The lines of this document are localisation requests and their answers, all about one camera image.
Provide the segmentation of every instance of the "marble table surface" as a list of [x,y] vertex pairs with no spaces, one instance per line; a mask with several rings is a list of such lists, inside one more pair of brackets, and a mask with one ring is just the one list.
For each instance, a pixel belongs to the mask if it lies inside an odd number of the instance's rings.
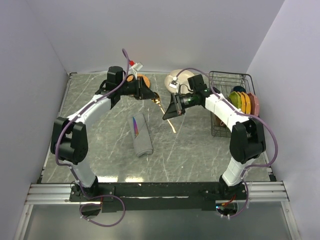
[[[157,92],[164,110],[170,93],[164,86],[166,73],[145,73],[151,90]],[[106,79],[106,73],[74,74],[61,111],[67,117],[85,105]],[[143,113],[153,145],[153,154],[135,156],[133,138],[127,118]],[[109,112],[87,132],[88,161],[100,182],[207,182],[218,181],[227,169],[231,155],[230,139],[211,135],[210,112],[202,106],[186,110],[186,114],[170,121],[162,120],[163,113],[151,100],[135,100],[122,96]],[[255,163],[265,163],[261,155]],[[248,181],[269,181],[266,168],[249,170]],[[71,183],[70,170],[57,166],[50,153],[42,183]]]

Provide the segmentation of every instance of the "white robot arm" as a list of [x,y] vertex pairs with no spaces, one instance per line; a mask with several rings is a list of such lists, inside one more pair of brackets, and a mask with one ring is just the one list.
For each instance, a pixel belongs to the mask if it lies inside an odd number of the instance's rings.
[[102,82],[99,90],[93,98],[74,114],[63,118],[58,117],[54,121],[50,151],[56,154],[57,142],[64,127],[75,119],[69,126],[66,134],[61,139],[58,147],[58,159],[63,164],[74,171],[78,181],[83,186],[88,196],[96,196],[98,193],[98,178],[92,172],[88,161],[85,157],[88,153],[87,130],[91,128],[101,115],[111,110],[123,95],[133,96],[137,100],[157,99],[159,95],[152,92],[145,84],[142,77],[133,72],[133,81],[125,82],[117,91],[110,96],[103,96],[117,87],[123,80],[123,69],[119,66],[112,66],[107,72],[107,79]]
[[171,101],[162,119],[170,119],[183,115],[185,109],[201,105],[214,113],[231,131],[230,153],[231,160],[220,183],[224,190],[232,189],[241,184],[241,174],[244,169],[251,165],[259,155],[266,150],[265,134],[263,125],[254,118],[237,114],[241,112],[215,89],[211,89],[204,83],[202,75],[188,78],[192,93],[171,94]]

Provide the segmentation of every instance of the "wire basket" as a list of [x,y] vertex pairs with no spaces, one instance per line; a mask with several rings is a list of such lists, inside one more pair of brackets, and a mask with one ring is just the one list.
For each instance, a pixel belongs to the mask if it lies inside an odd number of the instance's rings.
[[[234,73],[234,72],[224,72],[224,71],[211,71],[209,73],[210,80],[209,84],[217,88],[225,98],[227,98],[236,86],[241,86],[245,88],[246,93],[255,92],[254,83],[252,77],[245,73]],[[220,121],[216,115],[211,112],[211,134],[214,137],[225,137],[230,138],[231,132],[226,126],[221,126]]]

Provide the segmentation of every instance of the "folded cloth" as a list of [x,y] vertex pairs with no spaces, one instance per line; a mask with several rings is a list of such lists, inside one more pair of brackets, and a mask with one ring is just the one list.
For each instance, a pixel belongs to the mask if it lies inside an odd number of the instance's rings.
[[128,117],[131,135],[133,138],[133,147],[137,157],[144,154],[152,154],[152,147],[149,131],[145,117],[142,113]]

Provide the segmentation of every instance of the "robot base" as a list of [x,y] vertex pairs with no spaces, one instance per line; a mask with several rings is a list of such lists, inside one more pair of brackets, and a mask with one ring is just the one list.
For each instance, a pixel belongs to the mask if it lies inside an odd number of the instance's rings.
[[[201,209],[215,211],[216,201],[245,200],[247,194],[240,184],[231,191],[222,190],[220,182],[141,182],[141,183],[99,183],[99,195],[120,197],[126,210],[176,210]],[[72,187],[70,202],[100,202],[101,199],[86,199],[76,187]],[[102,212],[122,211],[119,201],[112,197],[102,200]]]

